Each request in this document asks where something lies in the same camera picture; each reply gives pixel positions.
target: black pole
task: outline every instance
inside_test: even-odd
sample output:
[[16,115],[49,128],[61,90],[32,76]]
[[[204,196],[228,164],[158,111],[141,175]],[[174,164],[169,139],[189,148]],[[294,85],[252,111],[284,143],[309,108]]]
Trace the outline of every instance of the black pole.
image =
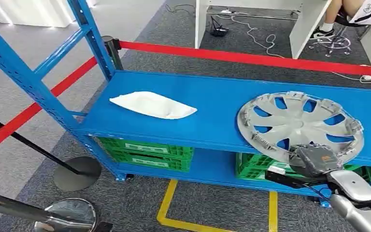
[[30,141],[29,139],[23,137],[22,135],[16,133],[16,132],[13,132],[11,134],[12,137],[16,138],[18,141],[22,142],[23,144],[29,146],[30,148],[32,148],[33,150],[41,153],[42,155],[48,157],[49,159],[51,159],[52,161],[56,162],[57,164],[59,164],[60,166],[68,169],[69,171],[73,172],[74,174],[77,174],[77,175],[82,175],[84,173],[72,168],[70,165],[66,164],[65,162],[59,160],[56,156],[53,156],[52,154],[50,154],[49,152],[45,151],[43,148],[41,148],[40,146],[34,144],[32,141]]
[[70,217],[64,217],[53,212],[48,212],[35,206],[25,204],[1,195],[0,195],[0,213],[48,224],[57,223],[75,228],[88,228],[88,229],[91,229],[93,227],[93,224],[78,221]]
[[101,37],[106,47],[107,53],[113,60],[114,68],[123,70],[123,64],[121,63],[119,50],[121,50],[119,39],[114,39],[112,36],[105,35]]

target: floor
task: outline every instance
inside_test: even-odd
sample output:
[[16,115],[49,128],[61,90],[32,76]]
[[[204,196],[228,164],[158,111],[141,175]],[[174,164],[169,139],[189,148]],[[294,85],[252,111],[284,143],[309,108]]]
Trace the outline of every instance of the floor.
[[[117,3],[114,0],[102,0],[92,9],[92,13],[102,35],[133,41],[163,2],[164,0],[131,0]],[[77,25],[49,29],[0,24],[0,35],[33,69],[76,29]],[[79,42],[43,79],[49,88],[55,86],[93,56],[86,44],[86,41]],[[96,66],[66,90],[59,99],[69,110],[80,111],[103,81],[101,71]],[[30,104],[32,100],[29,96],[0,70],[0,121],[8,122]],[[47,113],[40,112],[17,132],[50,151],[61,138],[64,130]],[[43,160],[42,155],[11,137],[3,141],[0,144],[0,194],[15,198]]]
[[[122,3],[124,6],[117,6],[111,0],[102,0],[93,9],[93,14],[102,34],[128,41],[192,47],[194,25],[190,15],[187,12],[175,14],[166,12],[162,3],[162,0],[133,0]],[[193,3],[193,1],[168,1],[170,5],[181,3]],[[111,15],[116,22],[114,24],[110,23]],[[206,34],[201,44],[202,48],[264,54],[264,49],[253,45],[245,34],[246,27],[232,24],[229,20],[220,19],[219,21],[231,28],[230,33],[222,38]],[[260,43],[264,43],[268,34],[275,33],[277,35],[276,46],[271,52],[290,56],[287,38],[293,26],[292,22],[255,19],[255,24],[260,28],[255,32]],[[6,25],[0,25],[1,35],[30,67],[35,67],[74,29],[74,26],[69,26],[66,29],[55,31],[26,26],[9,28]],[[355,31],[348,30],[347,36],[354,38]],[[30,40],[26,46],[23,38],[37,39]],[[351,55],[338,54],[329,60],[355,64],[367,63],[366,55],[360,44],[355,39],[353,43],[354,52]],[[31,47],[39,52],[32,53]],[[327,60],[323,52],[320,48],[316,51],[305,49],[301,58]],[[123,51],[122,55],[124,55],[123,65],[129,70],[371,88],[371,84],[361,84],[358,81],[329,73],[197,60],[134,51],[128,51],[125,54]],[[79,44],[68,54],[67,62],[61,62],[44,79],[45,83],[52,87],[89,57],[89,49],[85,44]],[[62,94],[60,99],[71,110],[81,110],[85,106],[89,108],[92,103],[90,99],[102,82],[99,69],[94,68]],[[8,121],[30,103],[27,96],[0,71],[0,120]],[[63,134],[63,129],[43,112],[35,116],[18,132],[33,139],[46,150],[52,150],[54,155],[62,159],[89,155],[68,134]],[[8,138],[0,145],[0,194],[33,203],[39,207],[45,207],[67,197],[82,197],[96,205],[103,220],[114,223],[115,231],[183,231],[163,227],[156,221],[156,213],[168,180],[136,176],[128,182],[115,182],[112,175],[103,169],[102,177],[96,185],[78,192],[63,192],[57,189],[51,180],[54,168],[55,165],[51,161],[43,159],[31,149]],[[268,209],[267,202],[268,194],[262,191],[180,182],[168,217],[228,230],[266,231],[268,219],[264,215]],[[278,204],[280,231],[352,231],[331,209],[321,208],[304,200],[301,196],[279,194]],[[28,232],[31,231],[31,226],[32,222],[27,220],[18,220],[9,216],[3,216],[0,219],[0,231],[2,232]]]

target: stanchion base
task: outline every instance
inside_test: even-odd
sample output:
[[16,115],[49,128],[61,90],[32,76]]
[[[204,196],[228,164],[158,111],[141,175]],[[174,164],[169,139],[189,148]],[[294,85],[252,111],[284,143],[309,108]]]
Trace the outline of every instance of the stanchion base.
[[93,205],[80,198],[68,198],[45,209],[47,212],[59,214],[61,216],[79,220],[81,222],[92,224],[91,229],[68,228],[64,225],[56,224],[49,225],[41,222],[35,222],[35,232],[93,232],[99,217]]
[[101,173],[99,162],[91,157],[76,157],[65,163],[85,174],[77,175],[59,166],[53,173],[53,181],[59,189],[64,191],[77,191],[90,187]]

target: stanchion post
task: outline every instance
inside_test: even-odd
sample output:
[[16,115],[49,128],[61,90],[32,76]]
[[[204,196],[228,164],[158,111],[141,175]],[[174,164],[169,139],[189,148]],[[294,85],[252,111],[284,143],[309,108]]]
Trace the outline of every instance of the stanchion post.
[[107,53],[112,58],[114,67],[123,70],[123,65],[120,60],[119,50],[121,50],[119,39],[114,39],[112,36],[105,35],[101,37],[106,47]]
[[[67,206],[67,204],[65,204],[66,201],[74,201],[73,203],[67,202],[72,207],[66,208],[65,207]],[[52,208],[59,208],[56,207],[56,204],[59,203],[62,203],[62,211],[59,212],[63,212],[63,214],[70,215],[60,215],[54,212],[53,210],[50,210]],[[87,213],[88,210],[89,210],[89,214],[87,214],[89,215],[88,217],[83,218],[71,217],[73,215],[74,216],[84,215],[83,213]],[[89,232],[94,230],[98,221],[97,213],[94,210],[94,207],[91,205],[91,203],[83,199],[74,198],[60,201],[46,209],[40,209],[29,204],[25,204],[7,197],[0,196],[0,213],[43,223],[39,225],[50,226],[53,229],[52,231],[57,231],[57,228],[67,227],[81,229],[78,231],[82,232]]]
[[53,181],[61,190],[82,190],[92,186],[100,177],[101,166],[94,158],[76,157],[63,162],[22,135],[14,132],[11,136],[60,165],[55,170]]

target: shelf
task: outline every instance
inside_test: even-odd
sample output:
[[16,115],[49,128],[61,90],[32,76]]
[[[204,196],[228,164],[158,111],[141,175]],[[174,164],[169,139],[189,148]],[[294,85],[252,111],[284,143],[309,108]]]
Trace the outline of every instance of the shelf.
[[[134,91],[151,91],[198,109],[186,118],[165,120],[124,109],[109,101]],[[236,115],[264,93],[300,91],[338,102],[365,128],[365,147],[351,164],[371,166],[371,90],[276,83],[206,76],[119,71],[79,133],[214,150],[257,152],[240,135]]]
[[[299,195],[317,196],[307,188],[294,189],[284,185],[265,180],[241,180],[235,178],[235,153],[229,151],[216,151],[196,149],[191,162],[190,172],[183,173],[161,168],[140,166],[129,163],[117,163],[117,172],[178,179],[206,184],[224,185],[248,189],[277,191]],[[326,187],[316,186],[317,190]]]

